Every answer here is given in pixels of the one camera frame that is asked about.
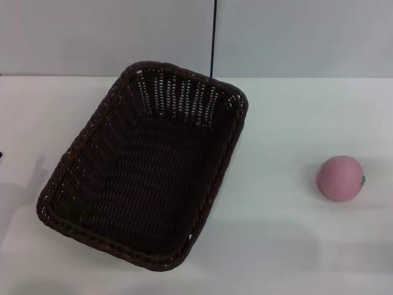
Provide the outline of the dark brown woven basket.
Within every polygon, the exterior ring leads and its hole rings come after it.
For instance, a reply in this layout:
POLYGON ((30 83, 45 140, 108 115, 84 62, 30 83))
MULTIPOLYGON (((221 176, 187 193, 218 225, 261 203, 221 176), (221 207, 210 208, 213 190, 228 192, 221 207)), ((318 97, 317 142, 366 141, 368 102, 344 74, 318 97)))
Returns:
POLYGON ((206 224, 247 110, 234 85, 170 63, 133 63, 62 155, 38 218, 138 267, 176 268, 206 224))

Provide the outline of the pink toy peach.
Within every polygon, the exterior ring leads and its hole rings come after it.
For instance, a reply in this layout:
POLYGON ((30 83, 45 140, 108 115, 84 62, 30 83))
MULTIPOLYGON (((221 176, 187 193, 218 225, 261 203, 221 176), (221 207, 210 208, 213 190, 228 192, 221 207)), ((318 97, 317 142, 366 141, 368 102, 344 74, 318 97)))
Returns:
POLYGON ((347 155, 329 158, 316 174, 317 188, 334 202, 347 202, 354 199, 362 190, 365 181, 361 164, 347 155))

